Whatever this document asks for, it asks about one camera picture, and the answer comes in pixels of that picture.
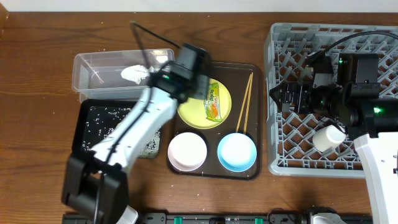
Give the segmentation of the blue bowl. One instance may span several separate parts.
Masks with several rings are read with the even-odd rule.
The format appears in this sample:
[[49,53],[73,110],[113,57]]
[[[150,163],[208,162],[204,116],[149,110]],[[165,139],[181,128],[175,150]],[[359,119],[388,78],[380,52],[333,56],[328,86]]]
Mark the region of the blue bowl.
[[257,159],[254,141],[245,134],[231,133],[222,138],[217,147],[220,164],[231,172],[250,169]]

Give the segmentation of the white cup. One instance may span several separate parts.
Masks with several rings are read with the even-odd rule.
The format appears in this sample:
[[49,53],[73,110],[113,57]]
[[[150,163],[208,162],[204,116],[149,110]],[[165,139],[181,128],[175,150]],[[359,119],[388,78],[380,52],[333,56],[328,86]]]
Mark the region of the white cup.
[[315,132],[312,143],[318,151],[325,152],[329,149],[336,149],[345,139],[346,134],[342,128],[329,125]]

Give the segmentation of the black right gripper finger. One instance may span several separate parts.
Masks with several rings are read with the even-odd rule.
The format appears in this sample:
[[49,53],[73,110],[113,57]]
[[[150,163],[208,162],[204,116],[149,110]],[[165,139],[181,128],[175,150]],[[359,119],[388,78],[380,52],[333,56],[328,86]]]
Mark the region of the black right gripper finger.
[[269,95],[271,97],[283,97],[286,93],[287,85],[288,84],[286,82],[279,83],[279,85],[270,89]]
[[271,95],[272,100],[277,106],[279,112],[283,112],[283,97],[281,95]]

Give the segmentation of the green snack wrapper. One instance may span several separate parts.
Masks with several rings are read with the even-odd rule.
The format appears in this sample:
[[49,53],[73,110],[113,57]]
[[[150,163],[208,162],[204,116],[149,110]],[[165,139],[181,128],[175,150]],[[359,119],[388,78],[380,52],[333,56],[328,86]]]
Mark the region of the green snack wrapper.
[[208,94],[204,100],[206,119],[214,122],[221,121],[220,88],[218,83],[210,83]]

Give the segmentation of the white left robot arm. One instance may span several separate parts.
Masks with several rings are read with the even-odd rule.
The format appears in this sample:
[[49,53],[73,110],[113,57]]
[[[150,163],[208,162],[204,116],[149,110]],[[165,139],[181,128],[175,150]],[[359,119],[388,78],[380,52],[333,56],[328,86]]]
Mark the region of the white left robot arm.
[[135,223],[127,176],[153,134],[190,97],[205,98],[210,54],[183,44],[176,60],[151,73],[148,87],[114,131],[89,151],[74,150],[67,160],[61,201],[93,223]]

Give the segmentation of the wooden chopstick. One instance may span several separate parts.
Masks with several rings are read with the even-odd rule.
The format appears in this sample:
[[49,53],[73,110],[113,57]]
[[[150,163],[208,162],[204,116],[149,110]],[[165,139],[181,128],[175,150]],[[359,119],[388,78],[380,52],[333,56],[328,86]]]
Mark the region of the wooden chopstick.
[[251,92],[252,92],[252,80],[253,80],[253,76],[254,76],[254,74],[251,73],[251,76],[250,76],[250,78],[249,78],[248,98],[247,98],[247,105],[246,105],[246,114],[245,114],[245,120],[244,120],[243,134],[246,134],[247,126],[248,126],[249,107],[250,107],[250,102],[251,102]]
[[243,117],[243,111],[244,111],[244,109],[246,109],[247,98],[248,98],[248,88],[249,88],[249,79],[248,79],[248,83],[247,83],[247,86],[246,86],[243,102],[242,102],[242,105],[241,105],[241,111],[239,113],[238,123],[237,123],[237,126],[236,126],[236,132],[239,131],[239,127],[240,127],[241,120],[242,120],[242,117]]

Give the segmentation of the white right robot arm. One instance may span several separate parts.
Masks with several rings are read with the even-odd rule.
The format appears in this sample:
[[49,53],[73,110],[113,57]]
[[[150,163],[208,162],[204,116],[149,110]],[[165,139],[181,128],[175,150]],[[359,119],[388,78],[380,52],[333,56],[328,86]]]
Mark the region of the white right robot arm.
[[278,110],[319,114],[345,126],[354,142],[367,183],[374,223],[397,223],[397,100],[380,98],[377,54],[338,57],[336,83],[327,56],[308,59],[311,83],[282,81],[269,90]]

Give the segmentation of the yellow plate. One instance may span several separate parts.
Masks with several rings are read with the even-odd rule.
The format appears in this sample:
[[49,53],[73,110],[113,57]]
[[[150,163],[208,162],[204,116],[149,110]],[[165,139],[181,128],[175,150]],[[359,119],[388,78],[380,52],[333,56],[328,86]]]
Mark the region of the yellow plate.
[[225,121],[231,112],[232,98],[228,89],[218,80],[210,79],[210,84],[218,84],[219,98],[217,105],[208,106],[204,100],[189,98],[184,104],[178,107],[177,113],[180,118],[189,126],[197,129],[215,128]]

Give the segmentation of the pink bowl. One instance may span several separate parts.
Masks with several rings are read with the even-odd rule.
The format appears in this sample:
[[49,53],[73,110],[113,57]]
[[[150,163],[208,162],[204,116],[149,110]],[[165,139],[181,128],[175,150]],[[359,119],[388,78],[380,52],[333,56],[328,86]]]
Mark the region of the pink bowl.
[[202,137],[195,133],[181,133],[170,142],[167,151],[171,165],[179,171],[198,169],[206,160],[207,146]]

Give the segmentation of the white tissue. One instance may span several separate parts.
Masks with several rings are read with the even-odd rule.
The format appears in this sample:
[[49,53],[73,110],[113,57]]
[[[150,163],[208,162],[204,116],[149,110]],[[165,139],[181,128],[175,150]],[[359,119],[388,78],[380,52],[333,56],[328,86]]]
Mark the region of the white tissue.
[[131,81],[139,85],[141,81],[145,80],[150,76],[150,72],[153,72],[154,68],[146,68],[143,65],[133,65],[125,68],[121,72],[121,77],[125,80]]

